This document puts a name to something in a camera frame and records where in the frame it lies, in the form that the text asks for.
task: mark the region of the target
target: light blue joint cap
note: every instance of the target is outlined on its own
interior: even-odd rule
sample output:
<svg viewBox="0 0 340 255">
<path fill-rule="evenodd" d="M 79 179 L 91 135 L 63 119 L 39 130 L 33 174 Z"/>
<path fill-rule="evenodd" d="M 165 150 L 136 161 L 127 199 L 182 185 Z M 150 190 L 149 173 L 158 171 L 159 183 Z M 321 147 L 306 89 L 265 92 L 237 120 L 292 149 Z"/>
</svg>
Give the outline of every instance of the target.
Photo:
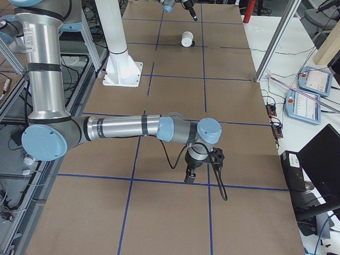
<svg viewBox="0 0 340 255">
<path fill-rule="evenodd" d="M 197 124 L 197 132 L 205 142 L 214 145 L 222 134 L 222 127 L 215 119 L 204 118 Z"/>
<path fill-rule="evenodd" d="M 0 32 L 0 38 L 6 44 L 10 44 L 13 41 L 13 38 L 10 35 L 2 32 Z"/>
<path fill-rule="evenodd" d="M 20 6 L 20 7 L 29 7 L 29 6 L 39 4 L 43 0 L 9 0 L 9 1 L 10 3 Z"/>
<path fill-rule="evenodd" d="M 48 125 L 32 125 L 26 128 L 21 137 L 25 151 L 41 161 L 60 158 L 67 152 L 65 138 Z"/>
<path fill-rule="evenodd" d="M 163 5 L 163 9 L 164 9 L 164 11 L 166 11 L 167 13 L 171 13 L 173 7 L 168 6 L 168 5 Z"/>
<path fill-rule="evenodd" d="M 161 117 L 158 123 L 157 138 L 166 142 L 174 136 L 175 124 L 171 117 Z"/>
<path fill-rule="evenodd" d="M 82 26 L 81 22 L 63 24 L 59 28 L 59 31 L 61 31 L 61 32 L 80 32 L 81 31 L 81 26 Z"/>
<path fill-rule="evenodd" d="M 13 14 L 1 16 L 1 19 L 4 21 L 18 21 Z"/>
</svg>

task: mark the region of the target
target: table surface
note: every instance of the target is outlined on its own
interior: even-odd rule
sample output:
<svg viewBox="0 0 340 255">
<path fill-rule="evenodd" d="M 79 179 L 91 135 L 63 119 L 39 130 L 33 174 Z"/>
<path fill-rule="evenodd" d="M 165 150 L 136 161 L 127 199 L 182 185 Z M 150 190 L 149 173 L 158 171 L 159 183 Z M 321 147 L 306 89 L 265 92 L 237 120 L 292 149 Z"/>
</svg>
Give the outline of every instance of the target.
<svg viewBox="0 0 340 255">
<path fill-rule="evenodd" d="M 101 139 L 69 151 L 26 254 L 304 254 L 239 9 L 129 2 L 129 53 L 138 88 L 95 83 L 84 115 L 180 112 L 214 117 L 226 159 L 220 197 L 211 169 L 186 185 L 154 138 Z M 179 46 L 192 31 L 195 47 Z M 173 161 L 182 148 L 166 144 Z"/>
<path fill-rule="evenodd" d="M 250 22 L 248 24 L 244 24 L 246 36 L 248 38 L 249 46 L 252 50 L 252 57 L 254 61 L 255 68 L 257 69 L 261 63 L 261 60 L 264 56 L 264 52 L 260 52 L 259 50 L 266 50 L 269 42 L 274 34 L 274 31 L 280 21 L 278 17 L 263 17 L 263 16 L 252 16 Z M 276 49 L 276 52 L 280 53 L 299 53 L 308 49 L 311 49 L 314 46 L 307 32 L 305 31 L 303 25 L 301 24 L 298 18 L 293 18 L 285 31 L 279 46 Z M 281 76 L 287 76 L 290 74 L 296 74 L 299 72 L 304 61 L 307 59 L 309 53 L 312 50 L 298 54 L 298 55 L 282 55 L 282 54 L 274 54 L 273 59 L 268 65 L 268 70 L 272 74 L 279 74 Z M 317 51 L 315 51 L 311 58 L 307 61 L 306 65 L 314 66 L 316 68 L 323 68 L 326 66 L 315 65 L 313 61 L 313 56 Z M 285 82 L 286 84 L 293 85 L 294 87 L 298 86 L 298 83 L 295 79 L 295 75 L 289 78 L 281 78 L 276 75 L 273 75 L 276 79 Z M 261 88 L 263 90 L 268 91 L 268 81 L 264 80 L 260 82 Z M 336 80 L 333 79 L 332 86 L 339 87 Z M 276 93 L 280 96 L 285 97 L 288 89 L 280 84 L 276 84 L 274 81 L 269 81 L 270 91 Z M 283 102 L 283 99 L 270 94 L 270 96 L 274 97 L 278 102 Z M 328 97 L 333 101 L 339 102 L 340 91 L 331 89 L 330 95 Z M 322 99 L 321 101 L 325 103 L 329 103 L 328 101 Z M 278 153 L 281 154 L 285 150 L 291 151 L 299 151 L 303 148 L 321 129 L 324 128 L 325 125 L 330 123 L 337 131 L 340 131 L 340 116 L 338 114 L 324 114 L 321 115 L 321 124 L 320 125 L 312 125 L 302 121 L 298 121 L 292 118 L 289 118 L 285 111 L 283 111 L 283 106 L 277 106 L 278 117 L 284 123 L 283 129 L 283 139 L 279 140 L 279 150 Z M 317 191 L 314 191 L 316 197 L 320 197 L 320 194 Z M 336 217 L 333 217 L 332 220 L 336 223 L 335 229 L 340 229 L 340 222 Z M 309 252 L 313 251 L 315 248 L 315 244 L 317 241 L 316 236 L 304 237 L 302 236 L 303 243 Z M 331 232 L 331 240 L 325 241 L 331 243 L 329 248 L 325 248 L 324 246 L 320 246 L 318 249 L 318 254 L 326 254 L 326 252 L 334 252 L 339 253 L 340 251 L 340 234 Z"/>
</svg>

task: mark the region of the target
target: red cylinder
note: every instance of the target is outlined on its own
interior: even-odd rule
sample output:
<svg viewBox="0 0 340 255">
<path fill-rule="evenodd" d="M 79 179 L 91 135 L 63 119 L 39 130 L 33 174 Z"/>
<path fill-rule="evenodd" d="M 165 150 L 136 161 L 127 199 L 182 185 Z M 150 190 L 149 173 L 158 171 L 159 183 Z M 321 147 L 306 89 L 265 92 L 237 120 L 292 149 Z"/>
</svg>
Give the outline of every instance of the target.
<svg viewBox="0 0 340 255">
<path fill-rule="evenodd" d="M 246 7 L 246 12 L 244 15 L 243 23 L 248 23 L 250 20 L 250 16 L 254 10 L 256 0 L 249 0 L 248 6 Z"/>
</svg>

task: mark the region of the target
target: blue control device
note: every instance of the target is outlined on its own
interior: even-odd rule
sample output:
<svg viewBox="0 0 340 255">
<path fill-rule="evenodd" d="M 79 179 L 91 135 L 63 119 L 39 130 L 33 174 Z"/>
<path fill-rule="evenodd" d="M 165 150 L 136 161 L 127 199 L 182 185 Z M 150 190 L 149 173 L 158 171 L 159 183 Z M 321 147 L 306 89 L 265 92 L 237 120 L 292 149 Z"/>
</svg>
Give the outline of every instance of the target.
<svg viewBox="0 0 340 255">
<path fill-rule="evenodd" d="M 321 96 L 316 93 L 306 93 L 308 96 L 320 100 Z M 287 115 L 312 124 L 321 123 L 321 106 L 302 94 L 289 90 L 286 96 L 285 108 Z"/>
<path fill-rule="evenodd" d="M 328 97 L 332 86 L 333 75 L 324 70 L 305 66 L 299 74 L 299 87 L 301 89 Z"/>
</svg>

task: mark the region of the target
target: label sticker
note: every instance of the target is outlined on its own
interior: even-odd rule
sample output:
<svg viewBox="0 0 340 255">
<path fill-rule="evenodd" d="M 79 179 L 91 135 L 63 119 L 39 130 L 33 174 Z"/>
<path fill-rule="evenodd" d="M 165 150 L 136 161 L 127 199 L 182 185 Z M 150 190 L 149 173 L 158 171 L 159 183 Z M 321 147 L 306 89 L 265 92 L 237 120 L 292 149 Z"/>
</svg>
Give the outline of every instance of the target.
<svg viewBox="0 0 340 255">
<path fill-rule="evenodd" d="M 300 168 L 298 157 L 295 154 L 289 153 L 289 163 L 292 167 Z"/>
<path fill-rule="evenodd" d="M 26 52 L 34 52 L 36 50 L 36 44 L 34 42 L 33 28 L 24 28 L 23 34 L 25 37 Z"/>
</svg>

